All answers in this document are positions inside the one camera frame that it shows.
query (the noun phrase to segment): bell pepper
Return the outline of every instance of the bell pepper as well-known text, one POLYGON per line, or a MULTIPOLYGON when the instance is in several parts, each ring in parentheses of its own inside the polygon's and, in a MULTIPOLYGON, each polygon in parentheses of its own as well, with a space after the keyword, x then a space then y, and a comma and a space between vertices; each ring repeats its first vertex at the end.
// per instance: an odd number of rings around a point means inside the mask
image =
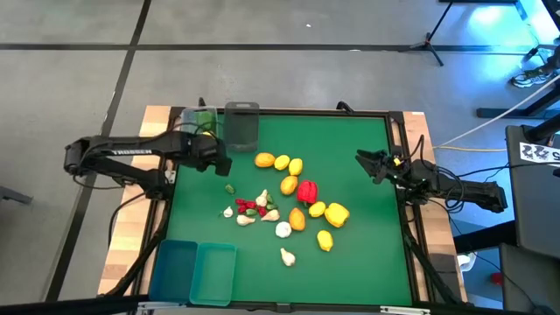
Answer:
POLYGON ((304 180, 297 188, 297 201, 314 204, 317 202, 318 194, 319 190, 317 189, 317 184, 310 180, 304 180))

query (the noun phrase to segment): concrete floor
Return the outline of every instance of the concrete floor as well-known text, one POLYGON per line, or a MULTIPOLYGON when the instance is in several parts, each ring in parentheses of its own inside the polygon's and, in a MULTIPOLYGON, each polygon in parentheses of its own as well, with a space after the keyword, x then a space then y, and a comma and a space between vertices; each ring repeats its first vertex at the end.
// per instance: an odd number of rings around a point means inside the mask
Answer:
MULTIPOLYGON (((129 43, 142 3, 4 0, 0 44, 129 43)), ((158 0, 140 42, 407 45, 430 31, 444 9, 437 0, 158 0)), ((533 45, 511 5, 456 4, 433 42, 533 45)), ((0 305, 42 298, 78 191, 62 171, 63 148, 99 132, 124 54, 0 50, 0 185, 34 196, 31 206, 0 203, 0 305)), ((441 144, 484 122, 476 108, 508 108, 535 90, 507 83, 520 71, 520 55, 441 57, 444 67, 425 52, 137 52, 112 135, 135 135, 146 105, 194 106, 203 96, 213 106, 253 101, 331 109, 344 100, 355 109, 423 111, 432 142, 441 144)), ((504 148, 505 126, 519 123, 525 122, 500 121, 455 144, 504 148)), ((504 165, 506 155, 438 151, 437 160, 459 173, 504 165)), ((507 171, 496 178, 510 190, 507 171)), ((95 295, 109 216, 120 198, 119 191, 94 192, 61 298, 95 295)), ((476 206, 456 215, 483 227, 512 218, 511 208, 494 214, 476 206)))

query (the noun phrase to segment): shoe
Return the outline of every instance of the shoe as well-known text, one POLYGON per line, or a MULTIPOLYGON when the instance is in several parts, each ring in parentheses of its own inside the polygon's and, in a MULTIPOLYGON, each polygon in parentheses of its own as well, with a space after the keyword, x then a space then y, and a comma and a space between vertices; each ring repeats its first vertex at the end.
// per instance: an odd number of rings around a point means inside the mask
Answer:
POLYGON ((511 78, 511 83, 518 88, 528 88, 535 84, 543 84, 552 77, 552 73, 545 73, 542 69, 527 70, 511 78))
POLYGON ((457 260, 461 272, 471 271, 476 261, 476 252, 469 253, 468 255, 459 255, 457 256, 457 260))

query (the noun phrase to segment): tripod stand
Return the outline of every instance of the tripod stand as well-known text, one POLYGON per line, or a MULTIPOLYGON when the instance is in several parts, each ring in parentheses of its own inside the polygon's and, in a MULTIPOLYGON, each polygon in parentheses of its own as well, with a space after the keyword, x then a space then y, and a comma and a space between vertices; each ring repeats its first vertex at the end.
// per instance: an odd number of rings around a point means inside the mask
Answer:
POLYGON ((424 38, 423 42, 411 45, 411 46, 409 46, 408 49, 402 50, 401 53, 416 51, 416 50, 427 50, 427 51, 430 51, 430 53, 432 53, 434 55, 434 57, 436 57, 436 60, 437 60, 437 63, 439 63, 439 66, 443 67, 444 62, 439 58, 438 52, 436 52, 434 47, 431 45, 431 38, 434 37, 434 34, 436 33, 436 31, 439 28, 439 25, 441 25, 441 22, 444 20, 445 16, 447 15, 447 12, 452 7, 452 5, 453 5, 453 2, 449 2, 449 4, 447 5, 447 8, 445 8, 444 14, 442 14, 442 16, 439 18, 439 21, 437 21, 436 27, 434 27, 433 31, 426 33, 426 37, 424 38))

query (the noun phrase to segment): wooden table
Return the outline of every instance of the wooden table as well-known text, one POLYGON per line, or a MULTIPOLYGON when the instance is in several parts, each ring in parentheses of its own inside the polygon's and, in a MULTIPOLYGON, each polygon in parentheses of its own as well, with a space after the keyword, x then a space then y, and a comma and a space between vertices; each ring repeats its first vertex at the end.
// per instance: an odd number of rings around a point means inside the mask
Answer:
MULTIPOLYGON (((150 137, 165 131, 168 126, 171 107, 168 106, 148 106, 146 107, 142 126, 139 136, 150 137)), ((423 156, 426 160, 435 163, 434 153, 431 145, 430 135, 424 113, 419 112, 403 112, 404 122, 407 133, 408 146, 414 148, 421 135, 424 135, 423 156)), ((393 132, 395 144, 400 144, 400 135, 396 123, 393 124, 393 132)), ((141 169, 149 170, 158 168, 159 157, 156 156, 137 156, 132 159, 132 165, 141 169)), ((138 186, 127 186, 122 195, 122 201, 141 192, 138 186)), ((159 201, 157 203, 157 212, 161 213, 165 203, 159 201)), ((115 229, 113 232, 112 242, 109 246, 105 267, 101 276, 98 293, 102 294, 111 290, 118 280, 126 273, 130 265, 136 260, 141 248, 144 235, 144 229, 148 217, 150 201, 145 198, 138 199, 129 206, 123 208, 117 216, 115 229)), ((453 244, 453 236, 448 221, 447 213, 444 209, 435 204, 427 204, 421 206, 423 229, 425 233, 426 247, 430 255, 442 254, 456 257, 455 246, 453 244)), ((412 218, 412 210, 407 209, 407 214, 412 218)), ((158 219, 154 224, 154 228, 158 226, 158 219)), ((410 223, 413 233, 416 233, 413 223, 410 223)), ((145 265, 143 281, 140 285, 140 292, 147 293, 150 283, 151 270, 153 267, 154 254, 145 265)), ((457 259, 455 259, 455 268, 458 271, 458 283, 461 292, 461 298, 466 301, 466 292, 463 279, 460 276, 457 259)), ((415 258, 416 281, 420 299, 428 300, 428 290, 422 266, 415 258)))

